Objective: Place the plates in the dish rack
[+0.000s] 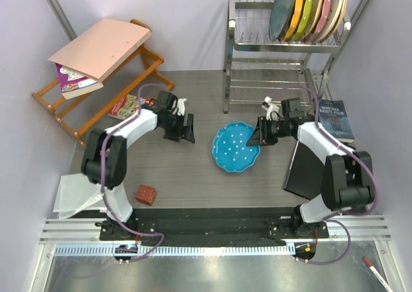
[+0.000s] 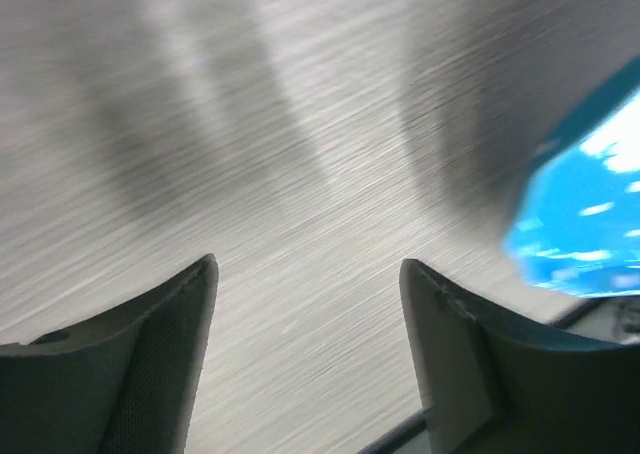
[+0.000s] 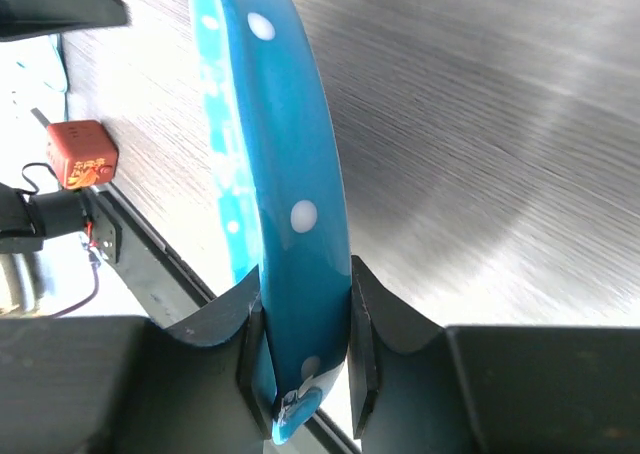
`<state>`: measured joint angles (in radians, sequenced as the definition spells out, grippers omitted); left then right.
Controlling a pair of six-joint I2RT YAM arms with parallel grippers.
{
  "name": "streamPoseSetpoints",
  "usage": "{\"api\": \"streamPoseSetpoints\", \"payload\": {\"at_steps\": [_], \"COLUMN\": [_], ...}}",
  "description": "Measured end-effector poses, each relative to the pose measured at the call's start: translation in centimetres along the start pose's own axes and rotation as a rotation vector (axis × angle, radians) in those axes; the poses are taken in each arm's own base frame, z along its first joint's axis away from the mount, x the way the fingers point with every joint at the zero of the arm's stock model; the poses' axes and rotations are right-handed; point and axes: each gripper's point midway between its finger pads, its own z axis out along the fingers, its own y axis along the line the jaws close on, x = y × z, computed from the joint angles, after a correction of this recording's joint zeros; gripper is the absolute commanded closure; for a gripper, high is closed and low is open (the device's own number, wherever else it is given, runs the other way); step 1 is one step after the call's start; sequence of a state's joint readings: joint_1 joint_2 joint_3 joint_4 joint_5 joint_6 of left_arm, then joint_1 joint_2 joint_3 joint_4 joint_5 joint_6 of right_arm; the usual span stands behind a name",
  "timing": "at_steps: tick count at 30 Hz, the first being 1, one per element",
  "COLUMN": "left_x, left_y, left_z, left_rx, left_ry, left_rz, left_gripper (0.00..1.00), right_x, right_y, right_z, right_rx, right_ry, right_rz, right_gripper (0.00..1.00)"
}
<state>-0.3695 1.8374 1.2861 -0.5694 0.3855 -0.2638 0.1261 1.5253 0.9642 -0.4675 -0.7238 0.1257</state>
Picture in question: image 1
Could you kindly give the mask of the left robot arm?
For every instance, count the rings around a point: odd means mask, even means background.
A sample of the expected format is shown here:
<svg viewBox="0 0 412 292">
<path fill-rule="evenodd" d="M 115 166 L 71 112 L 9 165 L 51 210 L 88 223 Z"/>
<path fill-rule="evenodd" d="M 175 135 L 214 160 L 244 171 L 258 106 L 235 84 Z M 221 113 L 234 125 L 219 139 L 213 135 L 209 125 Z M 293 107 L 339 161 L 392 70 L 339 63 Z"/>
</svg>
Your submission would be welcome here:
<svg viewBox="0 0 412 292">
<path fill-rule="evenodd" d="M 166 140 L 195 143 L 194 115 L 186 113 L 186 99 L 161 90 L 154 99 L 138 105 L 129 118 L 107 129 L 93 129 L 84 151 L 81 172 L 90 183 L 99 184 L 108 217 L 117 221 L 115 233 L 124 240 L 136 235 L 137 224 L 126 196 L 127 150 L 143 135 L 157 128 Z"/>
</svg>

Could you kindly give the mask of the metal dish rack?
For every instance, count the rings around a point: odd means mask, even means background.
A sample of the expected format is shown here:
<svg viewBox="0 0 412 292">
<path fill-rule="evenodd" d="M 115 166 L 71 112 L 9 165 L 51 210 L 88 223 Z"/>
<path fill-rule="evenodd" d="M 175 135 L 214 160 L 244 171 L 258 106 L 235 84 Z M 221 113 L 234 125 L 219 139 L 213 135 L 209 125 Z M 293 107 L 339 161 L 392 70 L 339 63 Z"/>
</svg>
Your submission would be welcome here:
<svg viewBox="0 0 412 292">
<path fill-rule="evenodd" d="M 309 106 L 309 90 L 323 96 L 332 64 L 350 33 L 344 14 L 332 36 L 320 43 L 270 41 L 268 0 L 228 0 L 223 112 L 234 104 L 260 104 L 280 87 Z"/>
</svg>

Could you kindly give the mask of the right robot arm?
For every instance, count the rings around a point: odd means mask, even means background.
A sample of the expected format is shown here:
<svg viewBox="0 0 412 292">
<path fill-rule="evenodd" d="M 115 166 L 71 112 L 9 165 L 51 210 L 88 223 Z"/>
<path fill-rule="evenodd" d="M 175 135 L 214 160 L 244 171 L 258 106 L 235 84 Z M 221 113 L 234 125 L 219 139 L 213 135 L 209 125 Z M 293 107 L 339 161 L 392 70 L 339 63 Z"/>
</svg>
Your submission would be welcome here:
<svg viewBox="0 0 412 292">
<path fill-rule="evenodd" d="M 277 106 L 268 96 L 261 106 L 266 115 L 258 118 L 247 144 L 269 146 L 293 137 L 297 149 L 286 183 L 296 194 L 311 194 L 291 214 L 292 233 L 307 237 L 339 212 L 366 213 L 377 199 L 371 156 L 334 138 L 319 122 L 319 114 L 306 114 L 296 98 Z"/>
</svg>

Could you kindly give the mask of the orange dotted plate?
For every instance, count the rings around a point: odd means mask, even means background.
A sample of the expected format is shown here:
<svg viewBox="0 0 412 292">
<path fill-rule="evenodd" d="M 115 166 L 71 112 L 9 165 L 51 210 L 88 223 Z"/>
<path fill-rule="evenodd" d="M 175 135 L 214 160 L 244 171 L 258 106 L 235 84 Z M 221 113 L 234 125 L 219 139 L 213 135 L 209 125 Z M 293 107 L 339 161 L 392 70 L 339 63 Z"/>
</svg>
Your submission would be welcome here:
<svg viewBox="0 0 412 292">
<path fill-rule="evenodd" d="M 304 0 L 295 0 L 294 12 L 290 20 L 290 26 L 285 34 L 286 41 L 289 41 L 293 37 L 297 29 L 297 25 L 299 24 L 299 20 L 302 14 L 303 3 L 304 3 Z"/>
</svg>

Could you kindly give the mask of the green dotted plate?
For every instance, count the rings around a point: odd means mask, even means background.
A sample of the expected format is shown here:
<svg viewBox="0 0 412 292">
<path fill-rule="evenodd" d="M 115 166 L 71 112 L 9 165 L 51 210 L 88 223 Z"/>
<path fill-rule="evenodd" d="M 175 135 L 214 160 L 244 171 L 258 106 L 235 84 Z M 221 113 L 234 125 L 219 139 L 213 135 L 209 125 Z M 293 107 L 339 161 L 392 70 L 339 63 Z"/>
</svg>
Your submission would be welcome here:
<svg viewBox="0 0 412 292">
<path fill-rule="evenodd" d="M 304 0 L 303 9 L 301 10 L 301 18 L 297 29 L 292 37 L 292 41 L 300 41 L 303 38 L 304 30 L 308 24 L 309 16 L 312 10 L 312 0 Z"/>
</svg>

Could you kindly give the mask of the dark blue-grey plate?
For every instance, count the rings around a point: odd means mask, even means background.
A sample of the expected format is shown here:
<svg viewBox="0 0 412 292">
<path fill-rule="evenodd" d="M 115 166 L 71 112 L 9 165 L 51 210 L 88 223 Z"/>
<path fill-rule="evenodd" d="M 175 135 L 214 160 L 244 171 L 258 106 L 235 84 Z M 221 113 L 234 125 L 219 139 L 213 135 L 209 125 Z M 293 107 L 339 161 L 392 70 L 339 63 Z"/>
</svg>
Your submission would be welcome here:
<svg viewBox="0 0 412 292">
<path fill-rule="evenodd" d="M 274 0 L 269 18 L 269 37 L 272 42 L 286 33 L 294 12 L 295 0 Z"/>
</svg>

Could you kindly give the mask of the blue dotted plate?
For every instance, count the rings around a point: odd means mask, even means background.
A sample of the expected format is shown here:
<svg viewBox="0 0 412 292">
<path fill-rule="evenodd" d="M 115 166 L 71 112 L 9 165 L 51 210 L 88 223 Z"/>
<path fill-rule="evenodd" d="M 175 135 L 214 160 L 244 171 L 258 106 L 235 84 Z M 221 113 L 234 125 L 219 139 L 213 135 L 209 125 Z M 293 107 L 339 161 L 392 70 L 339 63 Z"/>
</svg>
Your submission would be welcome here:
<svg viewBox="0 0 412 292">
<path fill-rule="evenodd" d="M 230 122 L 219 129 L 212 141 L 212 157 L 216 165 L 229 173 L 240 173 L 255 164 L 260 146 L 247 146 L 254 132 L 245 122 Z"/>
</svg>

